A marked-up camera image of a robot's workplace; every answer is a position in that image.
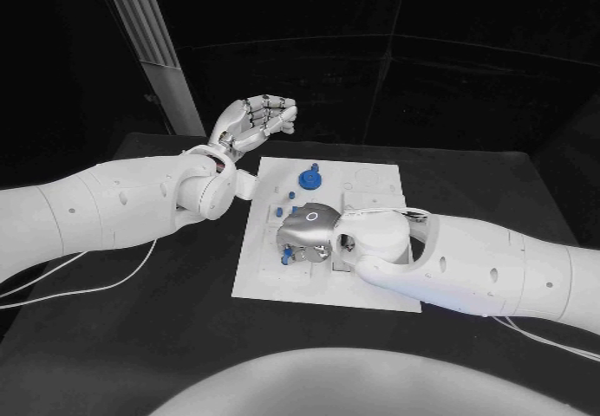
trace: silver metal part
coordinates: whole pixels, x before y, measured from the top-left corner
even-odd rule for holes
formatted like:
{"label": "silver metal part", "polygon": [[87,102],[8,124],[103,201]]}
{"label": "silver metal part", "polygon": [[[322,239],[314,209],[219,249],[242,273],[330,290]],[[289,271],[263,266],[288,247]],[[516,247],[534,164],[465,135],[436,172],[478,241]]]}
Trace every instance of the silver metal part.
{"label": "silver metal part", "polygon": [[288,215],[276,230],[276,245],[304,248],[304,258],[320,263],[331,255],[333,227],[340,213],[328,206],[308,203]]}

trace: dark background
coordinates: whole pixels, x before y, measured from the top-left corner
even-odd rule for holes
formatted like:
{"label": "dark background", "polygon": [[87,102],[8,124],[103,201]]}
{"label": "dark background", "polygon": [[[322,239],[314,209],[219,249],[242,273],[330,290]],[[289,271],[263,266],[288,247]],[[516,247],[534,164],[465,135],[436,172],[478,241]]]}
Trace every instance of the dark background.
{"label": "dark background", "polygon": [[[272,140],[524,152],[600,249],[598,2],[159,5],[207,131],[266,93],[299,109]],[[4,19],[0,189],[106,161],[129,132],[167,132],[110,2],[14,2]]]}

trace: screw hole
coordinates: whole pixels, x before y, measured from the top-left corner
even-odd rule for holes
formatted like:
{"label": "screw hole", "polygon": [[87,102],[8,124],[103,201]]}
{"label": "screw hole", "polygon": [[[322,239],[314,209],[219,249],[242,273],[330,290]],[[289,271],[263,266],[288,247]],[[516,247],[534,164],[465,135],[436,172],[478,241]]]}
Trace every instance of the screw hole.
{"label": "screw hole", "polygon": [[497,270],[495,270],[495,268],[493,268],[490,270],[490,277],[491,277],[491,281],[495,283],[497,282]]}

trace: white board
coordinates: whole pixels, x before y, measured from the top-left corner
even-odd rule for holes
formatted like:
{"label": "white board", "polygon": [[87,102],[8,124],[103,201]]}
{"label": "white board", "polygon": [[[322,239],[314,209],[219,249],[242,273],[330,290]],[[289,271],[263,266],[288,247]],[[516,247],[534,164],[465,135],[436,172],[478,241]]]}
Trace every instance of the white board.
{"label": "white board", "polygon": [[[322,184],[305,190],[298,175],[318,164]],[[258,188],[249,207],[232,297],[301,302],[366,309],[419,312],[419,302],[371,286],[354,276],[333,255],[321,263],[283,266],[276,249],[276,229],[292,206],[308,202],[341,212],[353,208],[405,207],[397,166],[330,160],[260,158]],[[282,216],[276,216],[276,207]]]}

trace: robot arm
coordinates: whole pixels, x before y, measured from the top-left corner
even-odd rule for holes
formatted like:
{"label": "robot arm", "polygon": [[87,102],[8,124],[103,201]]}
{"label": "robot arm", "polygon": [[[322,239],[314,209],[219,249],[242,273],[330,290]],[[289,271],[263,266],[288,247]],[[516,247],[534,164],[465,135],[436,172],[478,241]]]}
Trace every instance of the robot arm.
{"label": "robot arm", "polygon": [[[465,314],[537,317],[600,335],[598,251],[444,215],[425,219],[374,211],[337,214],[331,225],[308,224],[302,219],[312,209],[298,209],[276,233],[294,260],[312,261],[302,254],[320,227],[321,247],[367,283]],[[402,263],[408,236],[425,244],[413,263]]]}
{"label": "robot arm", "polygon": [[294,100],[269,95],[234,101],[207,146],[109,161],[48,184],[0,191],[0,282],[71,253],[144,244],[217,219],[234,196],[252,199],[256,178],[234,161],[270,133],[294,131],[295,111]]}

